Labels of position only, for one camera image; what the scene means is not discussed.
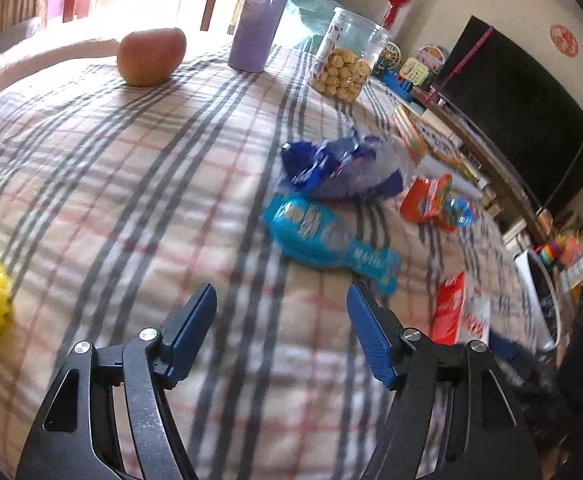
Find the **red white milk carton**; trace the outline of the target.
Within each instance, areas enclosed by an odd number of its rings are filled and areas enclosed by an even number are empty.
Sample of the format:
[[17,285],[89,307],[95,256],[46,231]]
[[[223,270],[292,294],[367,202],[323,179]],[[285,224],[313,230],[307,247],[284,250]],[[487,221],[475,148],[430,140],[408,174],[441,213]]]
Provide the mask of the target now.
[[459,272],[438,287],[429,338],[447,346],[472,340],[489,344],[490,321],[490,297],[470,274]]

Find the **orange ovaltine packet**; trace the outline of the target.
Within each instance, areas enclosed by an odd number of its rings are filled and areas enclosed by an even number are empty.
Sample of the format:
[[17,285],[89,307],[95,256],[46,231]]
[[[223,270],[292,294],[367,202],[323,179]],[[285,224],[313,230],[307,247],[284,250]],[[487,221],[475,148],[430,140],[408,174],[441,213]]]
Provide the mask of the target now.
[[404,196],[399,213],[404,220],[432,223],[447,232],[469,228],[478,220],[468,200],[452,193],[451,174],[437,178],[417,177]]

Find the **teal snack packet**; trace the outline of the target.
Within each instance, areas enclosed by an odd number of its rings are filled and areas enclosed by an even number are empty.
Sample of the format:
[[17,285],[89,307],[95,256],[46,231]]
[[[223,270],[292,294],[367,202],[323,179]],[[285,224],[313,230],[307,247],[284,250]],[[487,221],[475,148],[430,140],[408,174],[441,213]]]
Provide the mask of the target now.
[[398,289],[399,254],[355,238],[327,206],[299,195],[275,195],[262,214],[270,237],[288,258],[310,268],[348,269],[388,298]]

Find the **blue clear plastic bag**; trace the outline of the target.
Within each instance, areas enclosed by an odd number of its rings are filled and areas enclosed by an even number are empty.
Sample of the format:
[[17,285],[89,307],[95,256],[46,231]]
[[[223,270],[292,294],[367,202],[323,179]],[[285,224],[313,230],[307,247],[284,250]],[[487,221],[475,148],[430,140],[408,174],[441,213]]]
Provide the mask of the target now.
[[358,125],[339,139],[286,143],[280,158],[282,182],[312,200],[389,200],[405,184],[398,145]]

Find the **white trash bin black liner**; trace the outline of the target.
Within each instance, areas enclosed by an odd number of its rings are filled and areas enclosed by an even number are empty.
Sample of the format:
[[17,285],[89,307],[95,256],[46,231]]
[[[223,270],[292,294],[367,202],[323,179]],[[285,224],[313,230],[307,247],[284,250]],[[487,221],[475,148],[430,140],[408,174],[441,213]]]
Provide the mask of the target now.
[[561,342],[561,307],[556,296],[553,280],[541,258],[526,250],[515,258],[521,281],[526,287],[537,348],[540,352],[554,351]]

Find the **plaid tablecloth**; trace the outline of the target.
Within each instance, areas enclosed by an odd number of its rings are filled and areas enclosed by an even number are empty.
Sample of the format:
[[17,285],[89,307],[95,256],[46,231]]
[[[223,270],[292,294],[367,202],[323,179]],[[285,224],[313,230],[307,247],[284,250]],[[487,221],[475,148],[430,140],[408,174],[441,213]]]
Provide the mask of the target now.
[[169,400],[203,479],[354,479],[390,396],[346,312],[346,271],[286,259],[261,214],[288,142],[395,132],[377,81],[351,104],[307,83],[310,55],[275,48],[261,74],[225,52],[166,84],[124,84],[77,58],[0,92],[0,472],[16,472],[60,362],[78,341],[119,344],[203,282],[218,315]]

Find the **orange children's book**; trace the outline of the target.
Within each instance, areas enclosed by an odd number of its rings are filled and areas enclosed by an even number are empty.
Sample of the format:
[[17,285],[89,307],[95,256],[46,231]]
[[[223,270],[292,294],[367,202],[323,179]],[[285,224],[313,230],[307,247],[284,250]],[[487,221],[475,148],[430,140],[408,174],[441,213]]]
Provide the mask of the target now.
[[451,174],[454,191],[480,200],[479,179],[446,136],[403,104],[395,107],[391,119],[418,174],[433,179]]

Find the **black flat television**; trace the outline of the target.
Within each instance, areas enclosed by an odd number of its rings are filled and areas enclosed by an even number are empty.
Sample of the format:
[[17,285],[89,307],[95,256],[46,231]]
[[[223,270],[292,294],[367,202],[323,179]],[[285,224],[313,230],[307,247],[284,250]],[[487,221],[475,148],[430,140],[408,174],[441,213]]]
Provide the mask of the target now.
[[553,214],[583,188],[583,110],[514,41],[473,16],[433,89],[504,156]]

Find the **toy telephone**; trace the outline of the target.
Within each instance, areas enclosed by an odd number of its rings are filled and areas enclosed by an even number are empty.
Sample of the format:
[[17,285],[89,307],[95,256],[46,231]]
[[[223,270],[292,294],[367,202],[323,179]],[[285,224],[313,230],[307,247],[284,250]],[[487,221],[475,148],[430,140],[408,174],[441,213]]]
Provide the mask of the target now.
[[411,56],[400,68],[399,76],[413,84],[414,87],[424,88],[435,76],[435,73],[418,58]]

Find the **red apple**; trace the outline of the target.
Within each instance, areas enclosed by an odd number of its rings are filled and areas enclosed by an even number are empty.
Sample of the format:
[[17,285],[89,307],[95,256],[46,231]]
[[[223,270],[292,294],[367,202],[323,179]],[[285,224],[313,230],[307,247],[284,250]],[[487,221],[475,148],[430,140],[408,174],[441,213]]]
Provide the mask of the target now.
[[177,27],[130,32],[120,42],[116,67],[133,87],[154,87],[168,81],[186,53],[185,32]]

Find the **clear jar of biscuits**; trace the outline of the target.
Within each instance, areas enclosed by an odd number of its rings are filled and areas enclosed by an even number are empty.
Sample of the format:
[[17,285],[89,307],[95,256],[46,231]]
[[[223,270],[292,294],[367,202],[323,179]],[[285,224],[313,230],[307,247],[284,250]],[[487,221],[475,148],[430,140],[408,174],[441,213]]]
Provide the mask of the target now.
[[353,103],[389,39],[380,25],[337,8],[309,71],[309,86],[322,96]]

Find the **toy ferris wheel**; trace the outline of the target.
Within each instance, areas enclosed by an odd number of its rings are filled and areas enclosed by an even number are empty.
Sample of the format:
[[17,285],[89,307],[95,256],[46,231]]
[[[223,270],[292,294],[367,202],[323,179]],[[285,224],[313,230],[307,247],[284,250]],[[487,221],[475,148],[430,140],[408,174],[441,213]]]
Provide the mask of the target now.
[[373,75],[380,77],[388,70],[395,72],[400,67],[401,60],[402,52],[400,48],[392,41],[388,41],[377,58],[373,68]]

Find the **pink sofa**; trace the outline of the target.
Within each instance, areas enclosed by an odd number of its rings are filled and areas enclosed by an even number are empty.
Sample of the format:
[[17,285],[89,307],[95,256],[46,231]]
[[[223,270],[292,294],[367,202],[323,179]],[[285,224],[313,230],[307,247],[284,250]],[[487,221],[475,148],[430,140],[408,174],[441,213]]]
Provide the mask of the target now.
[[121,39],[121,32],[90,20],[67,22],[37,32],[0,54],[0,92],[62,62],[115,56]]

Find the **purple thermos bottle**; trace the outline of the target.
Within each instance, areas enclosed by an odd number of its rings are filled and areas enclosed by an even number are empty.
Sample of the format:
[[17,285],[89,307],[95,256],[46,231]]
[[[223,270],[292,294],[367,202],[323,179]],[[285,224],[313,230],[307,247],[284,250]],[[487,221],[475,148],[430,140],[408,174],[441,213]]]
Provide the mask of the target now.
[[287,0],[244,0],[228,66],[248,73],[264,71]]

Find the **round red wall sticker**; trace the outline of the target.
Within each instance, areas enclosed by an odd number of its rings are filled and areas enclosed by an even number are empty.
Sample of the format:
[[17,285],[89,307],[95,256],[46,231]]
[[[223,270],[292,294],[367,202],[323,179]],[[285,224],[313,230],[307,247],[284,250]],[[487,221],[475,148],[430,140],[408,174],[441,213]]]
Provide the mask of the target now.
[[575,58],[579,53],[576,36],[564,25],[553,24],[549,28],[549,36],[556,49],[567,58]]

